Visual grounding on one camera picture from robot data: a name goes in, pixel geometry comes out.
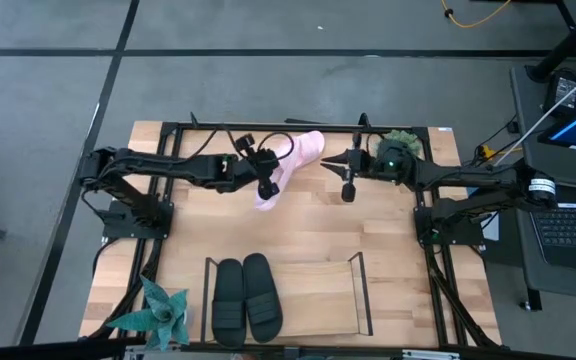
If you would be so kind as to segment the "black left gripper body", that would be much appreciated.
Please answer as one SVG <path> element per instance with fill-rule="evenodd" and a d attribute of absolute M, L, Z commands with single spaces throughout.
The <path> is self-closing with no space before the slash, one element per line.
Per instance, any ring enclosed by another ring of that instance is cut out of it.
<path fill-rule="evenodd" d="M 273 150 L 253 148 L 254 138 L 246 134 L 235 141 L 235 149 L 243 152 L 235 162 L 235 188 L 240 189 L 254 181 L 258 182 L 257 193 L 262 200 L 269 200 L 279 193 L 278 185 L 271 180 L 279 160 Z"/>

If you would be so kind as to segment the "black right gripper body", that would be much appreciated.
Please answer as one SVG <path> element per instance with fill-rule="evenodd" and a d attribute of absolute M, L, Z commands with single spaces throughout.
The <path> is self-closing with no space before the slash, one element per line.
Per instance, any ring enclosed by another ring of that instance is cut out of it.
<path fill-rule="evenodd" d="M 343 175 L 344 184 L 342 186 L 341 198 L 344 202 L 350 203 L 355 200 L 356 187 L 354 179 L 360 174 L 367 173 L 371 163 L 371 156 L 366 150 L 361 148 L 362 134 L 355 132 L 352 135 L 352 145 L 344 152 L 344 160 L 347 169 Z"/>

